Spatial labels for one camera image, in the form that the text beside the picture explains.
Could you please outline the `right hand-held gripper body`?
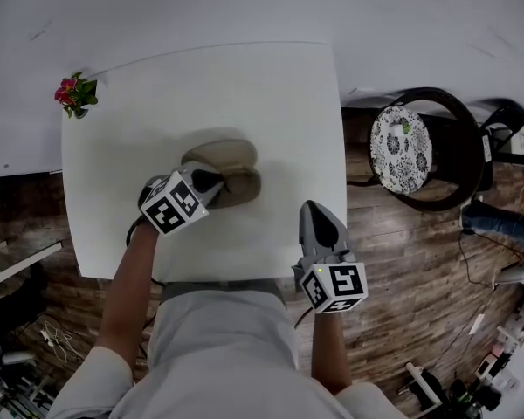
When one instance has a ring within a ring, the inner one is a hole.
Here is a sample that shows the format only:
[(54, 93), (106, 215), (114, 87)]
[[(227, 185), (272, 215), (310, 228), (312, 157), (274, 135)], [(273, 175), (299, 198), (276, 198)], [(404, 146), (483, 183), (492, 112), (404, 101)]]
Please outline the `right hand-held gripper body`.
[(303, 254), (293, 266), (295, 286), (307, 296), (318, 314), (340, 313), (353, 309), (369, 295), (364, 263), (357, 260), (348, 237), (347, 249), (332, 251), (322, 247), (314, 236), (313, 254)]

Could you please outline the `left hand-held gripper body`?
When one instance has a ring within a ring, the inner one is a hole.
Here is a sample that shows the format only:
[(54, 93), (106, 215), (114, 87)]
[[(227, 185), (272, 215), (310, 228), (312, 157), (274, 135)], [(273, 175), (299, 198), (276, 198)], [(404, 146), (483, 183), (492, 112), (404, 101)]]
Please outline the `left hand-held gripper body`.
[(162, 236), (171, 235), (207, 217), (209, 211), (202, 203), (202, 184), (222, 178), (183, 178), (182, 170), (157, 179), (143, 202), (139, 203), (142, 216)]

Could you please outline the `beige glasses case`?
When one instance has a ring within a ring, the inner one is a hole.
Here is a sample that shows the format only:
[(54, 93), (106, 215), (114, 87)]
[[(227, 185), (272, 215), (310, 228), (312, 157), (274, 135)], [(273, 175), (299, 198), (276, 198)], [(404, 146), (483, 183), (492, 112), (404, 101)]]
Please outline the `beige glasses case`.
[(192, 148), (181, 159), (200, 161), (219, 170), (223, 175), (223, 208), (245, 204), (256, 199), (261, 191), (261, 176), (255, 169), (258, 153), (248, 140), (212, 141)]

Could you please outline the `person's right forearm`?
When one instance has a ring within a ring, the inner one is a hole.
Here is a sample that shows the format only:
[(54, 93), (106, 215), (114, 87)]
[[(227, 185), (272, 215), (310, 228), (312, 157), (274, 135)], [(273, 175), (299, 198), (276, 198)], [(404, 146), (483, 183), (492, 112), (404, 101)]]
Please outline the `person's right forearm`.
[(339, 313), (315, 315), (311, 377), (332, 395), (337, 395), (352, 384)]

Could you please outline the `person's left forearm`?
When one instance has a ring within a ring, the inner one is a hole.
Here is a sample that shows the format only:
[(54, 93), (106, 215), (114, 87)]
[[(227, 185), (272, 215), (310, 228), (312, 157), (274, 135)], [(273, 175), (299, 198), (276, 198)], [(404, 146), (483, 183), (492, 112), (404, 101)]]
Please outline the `person's left forearm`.
[(138, 225), (109, 286), (96, 345), (134, 367), (150, 300), (158, 231)]

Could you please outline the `white square table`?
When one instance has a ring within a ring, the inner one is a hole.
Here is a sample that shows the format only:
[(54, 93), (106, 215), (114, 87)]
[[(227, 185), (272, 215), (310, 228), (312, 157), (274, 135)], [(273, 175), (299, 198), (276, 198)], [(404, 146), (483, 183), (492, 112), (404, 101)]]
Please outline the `white square table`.
[(62, 123), (65, 203), (80, 273), (110, 279), (146, 181), (190, 149), (246, 139), (262, 189), (156, 246), (160, 281), (288, 278), (300, 258), (299, 211), (314, 200), (347, 215), (334, 59), (318, 43), (200, 48), (125, 65), (98, 80), (99, 102)]

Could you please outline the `floral round seat cushion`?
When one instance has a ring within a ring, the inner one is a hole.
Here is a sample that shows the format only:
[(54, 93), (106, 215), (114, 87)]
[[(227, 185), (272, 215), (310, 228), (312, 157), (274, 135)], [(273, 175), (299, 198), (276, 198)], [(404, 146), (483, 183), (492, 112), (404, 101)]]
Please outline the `floral round seat cushion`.
[[(411, 124), (410, 133), (391, 136), (390, 123), (401, 119)], [(369, 152), (379, 182), (397, 194), (418, 191), (431, 171), (432, 142), (427, 127), (417, 113), (402, 105), (388, 106), (377, 115), (370, 130)]]

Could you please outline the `person's white shirt torso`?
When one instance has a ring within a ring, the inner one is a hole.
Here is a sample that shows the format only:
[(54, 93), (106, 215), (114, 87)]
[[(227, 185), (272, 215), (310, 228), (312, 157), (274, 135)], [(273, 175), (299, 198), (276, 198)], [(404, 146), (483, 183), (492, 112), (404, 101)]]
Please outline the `person's white shirt torso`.
[(295, 331), (268, 292), (194, 291), (163, 301), (133, 382), (114, 351), (93, 348), (47, 419), (406, 419), (374, 384), (333, 395), (297, 365)]

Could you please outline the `dark round-backed chair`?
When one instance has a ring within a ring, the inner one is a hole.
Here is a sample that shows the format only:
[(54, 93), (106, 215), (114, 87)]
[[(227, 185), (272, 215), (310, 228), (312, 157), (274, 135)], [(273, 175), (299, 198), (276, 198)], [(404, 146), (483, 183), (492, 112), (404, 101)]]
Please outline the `dark round-backed chair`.
[[(373, 122), (384, 108), (394, 105), (417, 113), (432, 142), (428, 178), (418, 191), (409, 195), (387, 190), (375, 175), (370, 160), (369, 138)], [(426, 213), (455, 209), (477, 191), (485, 164), (479, 127), (464, 103), (447, 91), (436, 87), (411, 88), (385, 106), (344, 107), (341, 115), (351, 141), (364, 146), (370, 166), (368, 180), (349, 181), (349, 186), (380, 185), (399, 201)]]

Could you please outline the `red flowers in small pot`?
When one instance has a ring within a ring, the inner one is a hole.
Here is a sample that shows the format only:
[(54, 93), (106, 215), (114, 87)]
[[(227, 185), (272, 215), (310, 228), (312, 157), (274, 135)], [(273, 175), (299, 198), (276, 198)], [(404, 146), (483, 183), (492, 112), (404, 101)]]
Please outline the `red flowers in small pot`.
[(54, 99), (62, 106), (69, 119), (84, 118), (89, 111), (88, 107), (98, 104), (97, 80), (84, 79), (81, 74), (82, 72), (76, 72), (70, 78), (62, 79), (54, 93)]

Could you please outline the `black table white legs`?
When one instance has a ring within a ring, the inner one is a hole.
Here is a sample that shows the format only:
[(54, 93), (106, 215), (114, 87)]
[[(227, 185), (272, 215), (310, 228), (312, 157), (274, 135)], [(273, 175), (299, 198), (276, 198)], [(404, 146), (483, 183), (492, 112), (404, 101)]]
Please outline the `black table white legs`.
[(0, 177), (0, 284), (69, 239), (60, 173)]

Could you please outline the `black folding chair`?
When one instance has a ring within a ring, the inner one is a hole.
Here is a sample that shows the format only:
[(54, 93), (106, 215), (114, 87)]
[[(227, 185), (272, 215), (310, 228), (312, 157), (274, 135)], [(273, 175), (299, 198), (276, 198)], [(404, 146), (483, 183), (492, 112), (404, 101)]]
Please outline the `black folding chair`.
[(519, 139), (523, 128), (524, 108), (512, 100), (502, 100), (500, 106), (479, 127), (485, 161), (479, 192), (492, 187), (494, 163), (524, 166), (524, 152), (512, 151), (512, 141)]

